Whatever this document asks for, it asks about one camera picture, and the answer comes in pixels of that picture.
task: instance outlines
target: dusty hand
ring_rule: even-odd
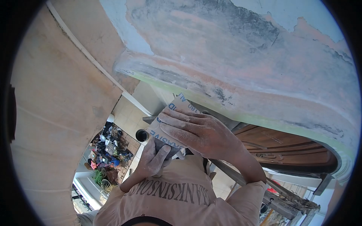
[[[138,163],[134,174],[139,177],[146,178],[153,176],[160,171],[162,167],[170,164],[171,159],[164,161],[167,154],[170,152],[171,147],[164,145],[156,154],[154,137],[151,137],[143,149],[141,159]]]
[[[169,136],[199,152],[204,158],[232,162],[246,151],[242,142],[211,115],[164,109],[159,114],[160,128]]]

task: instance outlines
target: plaster wall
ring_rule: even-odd
[[[18,180],[45,225],[80,225],[71,185],[89,142],[122,91],[62,33],[44,6],[19,47],[11,77]]]
[[[361,97],[347,43],[321,2],[100,3],[127,48],[115,70],[235,121],[326,143],[342,161],[334,176],[348,179]]]

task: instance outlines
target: palm leaves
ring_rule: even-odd
[[[103,173],[100,170],[94,170],[92,175],[93,180],[96,182],[97,185],[101,185],[103,179]]]

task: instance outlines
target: tiled floor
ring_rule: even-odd
[[[137,130],[146,129],[149,126],[142,120],[142,117],[147,117],[147,115],[124,96],[119,99],[112,114],[114,123],[135,139]]]
[[[217,167],[214,169],[214,172],[216,172],[216,175],[212,179],[212,185],[215,195],[217,198],[225,200],[234,186],[235,181]]]

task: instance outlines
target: peeling paint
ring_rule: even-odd
[[[319,134],[354,156],[361,127],[354,63],[335,21],[323,29],[313,19],[332,20],[330,14],[314,2],[315,15],[296,9],[284,15],[292,21],[284,24],[274,11],[258,14],[233,2],[128,1],[125,18],[154,55],[125,51],[115,70],[181,90],[233,120]]]
[[[126,20],[126,0],[100,0],[117,33],[127,49],[153,55],[150,45],[137,33],[137,30]]]
[[[274,20],[289,32],[298,24],[297,18],[304,17],[310,26],[327,35],[333,42],[344,39],[341,30],[328,9],[319,0],[231,0],[235,6],[243,7],[260,15],[270,13]]]

